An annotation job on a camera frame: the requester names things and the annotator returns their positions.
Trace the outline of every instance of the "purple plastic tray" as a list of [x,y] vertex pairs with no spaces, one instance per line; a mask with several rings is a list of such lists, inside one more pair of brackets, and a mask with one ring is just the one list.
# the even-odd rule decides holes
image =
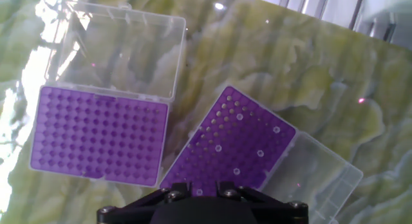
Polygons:
[[215,181],[259,189],[296,134],[293,126],[227,87],[160,187],[193,182],[194,195],[216,194]]
[[154,187],[167,104],[43,87],[32,169]]

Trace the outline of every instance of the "clear plastic lid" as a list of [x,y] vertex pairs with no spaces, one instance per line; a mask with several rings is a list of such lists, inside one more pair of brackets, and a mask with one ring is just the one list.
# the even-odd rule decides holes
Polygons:
[[363,177],[362,171],[306,133],[279,164],[263,192],[279,201],[309,205],[311,224],[334,220]]
[[46,78],[54,86],[172,102],[184,18],[89,3],[62,4]]

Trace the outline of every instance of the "screw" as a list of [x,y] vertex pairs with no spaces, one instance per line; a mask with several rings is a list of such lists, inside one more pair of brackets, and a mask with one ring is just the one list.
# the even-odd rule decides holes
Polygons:
[[236,192],[234,189],[228,189],[223,193],[226,197],[231,198],[233,196],[238,195],[238,192]]
[[113,207],[113,206],[106,206],[106,207],[103,207],[103,208],[101,208],[100,209],[100,212],[101,213],[103,213],[103,214],[105,214],[105,213],[108,213],[108,212],[111,212],[112,210],[114,210],[116,207]]
[[167,195],[167,198],[173,200],[173,199],[179,198],[181,195],[182,193],[179,191],[172,191]]
[[301,208],[301,207],[307,207],[308,205],[301,202],[301,201],[291,201],[289,202],[289,205],[293,206],[293,208]]

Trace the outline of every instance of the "marble countertop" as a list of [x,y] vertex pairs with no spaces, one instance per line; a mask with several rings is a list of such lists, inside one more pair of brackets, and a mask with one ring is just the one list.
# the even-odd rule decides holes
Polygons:
[[[260,0],[80,1],[186,18],[164,169],[232,84],[364,173],[339,223],[412,222],[409,50]],[[0,0],[0,223],[94,223],[153,191],[28,168],[60,3]]]

